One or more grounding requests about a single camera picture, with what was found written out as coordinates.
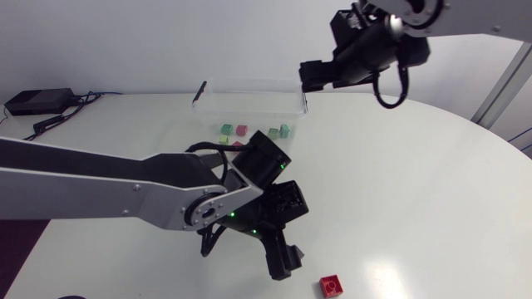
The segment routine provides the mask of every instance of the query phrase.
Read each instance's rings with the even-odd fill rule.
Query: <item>green block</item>
[[[287,125],[281,125],[281,130],[279,130],[279,135],[281,138],[288,138],[288,133],[290,133],[290,129]]]
[[[229,137],[228,136],[220,136],[219,137],[219,141],[218,141],[221,145],[228,145],[229,144]]]
[[[274,128],[269,128],[268,137],[271,140],[276,140],[279,137],[279,130],[278,129],[274,129]]]
[[[227,136],[233,134],[233,125],[222,125],[222,134]]]

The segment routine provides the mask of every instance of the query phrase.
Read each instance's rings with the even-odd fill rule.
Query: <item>white table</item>
[[[107,96],[37,141],[137,159],[182,151],[200,141],[192,97]],[[196,233],[57,220],[7,298],[321,298],[332,274],[341,298],[532,297],[530,159],[413,101],[385,110],[373,95],[311,94],[308,106],[278,180],[296,179],[310,208],[285,229],[306,254],[289,279],[272,281],[262,245],[234,231],[203,258]],[[0,135],[25,137],[44,118],[11,119]]]

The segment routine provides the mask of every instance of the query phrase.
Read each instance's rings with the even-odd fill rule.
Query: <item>red cube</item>
[[[323,296],[326,298],[340,296],[343,293],[342,285],[340,285],[337,275],[322,277],[319,280],[319,284],[322,287]]]
[[[239,125],[236,127],[236,135],[238,136],[246,136],[246,133],[248,133],[248,126],[247,125]]]

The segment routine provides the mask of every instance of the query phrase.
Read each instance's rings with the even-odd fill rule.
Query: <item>power adapter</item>
[[[77,105],[70,88],[22,91],[4,106],[12,115],[61,114]]]

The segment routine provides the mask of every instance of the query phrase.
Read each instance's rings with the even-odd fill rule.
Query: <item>plastic box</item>
[[[192,107],[203,122],[207,140],[215,143],[219,142],[223,125],[235,128],[229,136],[230,145],[236,141],[247,144],[257,130],[267,135],[270,129],[280,130],[281,125],[287,125],[288,135],[273,140],[285,153],[297,134],[298,121],[307,114],[300,85],[285,79],[210,78]],[[245,136],[237,134],[239,125],[248,126]]]

